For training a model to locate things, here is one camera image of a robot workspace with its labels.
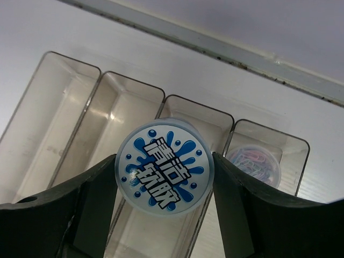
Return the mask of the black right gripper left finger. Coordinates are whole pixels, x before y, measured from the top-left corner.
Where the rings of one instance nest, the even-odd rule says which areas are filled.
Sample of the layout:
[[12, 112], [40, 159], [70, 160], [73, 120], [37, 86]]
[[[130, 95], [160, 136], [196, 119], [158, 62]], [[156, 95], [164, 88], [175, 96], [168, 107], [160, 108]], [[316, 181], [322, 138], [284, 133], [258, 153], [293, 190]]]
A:
[[115, 158], [2, 204], [1, 257], [103, 257], [117, 194]]

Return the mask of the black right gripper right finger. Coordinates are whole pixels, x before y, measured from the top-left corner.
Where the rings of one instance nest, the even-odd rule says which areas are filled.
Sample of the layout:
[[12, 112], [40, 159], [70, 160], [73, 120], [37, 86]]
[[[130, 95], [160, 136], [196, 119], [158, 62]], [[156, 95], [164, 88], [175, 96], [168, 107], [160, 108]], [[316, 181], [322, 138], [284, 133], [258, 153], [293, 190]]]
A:
[[324, 204], [277, 190], [213, 153], [226, 257], [343, 257], [343, 201]]

